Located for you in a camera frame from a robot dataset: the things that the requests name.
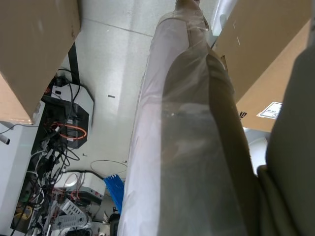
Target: plastic sheet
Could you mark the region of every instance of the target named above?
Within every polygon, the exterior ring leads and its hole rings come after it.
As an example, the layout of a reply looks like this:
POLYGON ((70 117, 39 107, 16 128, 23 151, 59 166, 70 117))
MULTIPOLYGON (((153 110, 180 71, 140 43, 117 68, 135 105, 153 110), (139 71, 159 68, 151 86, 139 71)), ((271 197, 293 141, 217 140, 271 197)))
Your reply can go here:
POLYGON ((130 146, 120 236, 246 235, 209 108, 209 79, 231 91, 192 1, 153 37, 130 146))

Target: blue object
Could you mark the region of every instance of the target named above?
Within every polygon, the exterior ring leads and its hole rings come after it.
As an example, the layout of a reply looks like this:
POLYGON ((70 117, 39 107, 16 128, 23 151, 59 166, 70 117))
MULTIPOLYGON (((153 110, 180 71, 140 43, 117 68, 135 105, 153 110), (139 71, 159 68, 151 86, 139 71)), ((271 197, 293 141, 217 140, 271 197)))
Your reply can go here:
POLYGON ((112 196, 118 212, 122 213, 124 198, 124 183, 118 175, 112 175, 104 179, 106 186, 112 196))

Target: cardboard box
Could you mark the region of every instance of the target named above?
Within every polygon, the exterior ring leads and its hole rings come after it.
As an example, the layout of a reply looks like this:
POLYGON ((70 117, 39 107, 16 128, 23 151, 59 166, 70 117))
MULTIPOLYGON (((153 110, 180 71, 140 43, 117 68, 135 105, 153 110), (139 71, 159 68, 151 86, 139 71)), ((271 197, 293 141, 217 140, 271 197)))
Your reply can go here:
POLYGON ((244 127, 271 131, 310 18, 311 0, 238 0, 214 50, 225 59, 244 127))
POLYGON ((0 120, 32 123, 79 31, 77 0, 0 2, 0 120))

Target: sticker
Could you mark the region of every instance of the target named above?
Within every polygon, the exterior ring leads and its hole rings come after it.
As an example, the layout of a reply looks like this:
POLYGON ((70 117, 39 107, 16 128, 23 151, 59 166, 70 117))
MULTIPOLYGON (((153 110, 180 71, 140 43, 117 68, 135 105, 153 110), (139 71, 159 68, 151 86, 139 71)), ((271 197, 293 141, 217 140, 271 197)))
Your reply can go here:
POLYGON ((273 102, 263 112, 257 116, 262 118, 277 119, 281 110, 282 103, 273 102))

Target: electronic device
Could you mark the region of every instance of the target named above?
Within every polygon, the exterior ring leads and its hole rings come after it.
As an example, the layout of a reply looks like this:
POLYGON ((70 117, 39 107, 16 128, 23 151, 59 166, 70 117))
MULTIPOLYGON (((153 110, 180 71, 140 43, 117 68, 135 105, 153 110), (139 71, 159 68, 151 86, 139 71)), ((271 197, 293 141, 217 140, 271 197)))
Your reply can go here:
POLYGON ((70 192, 71 198, 76 200, 78 206, 87 206, 91 202, 101 204, 106 184, 102 178, 88 171, 66 172, 55 183, 54 188, 65 188, 66 192, 70 192))
POLYGON ((56 132, 62 130, 59 135, 69 148, 79 148, 88 140, 94 101, 86 88, 66 82, 51 83, 42 101, 46 108, 35 142, 47 137, 47 130, 52 128, 56 132))

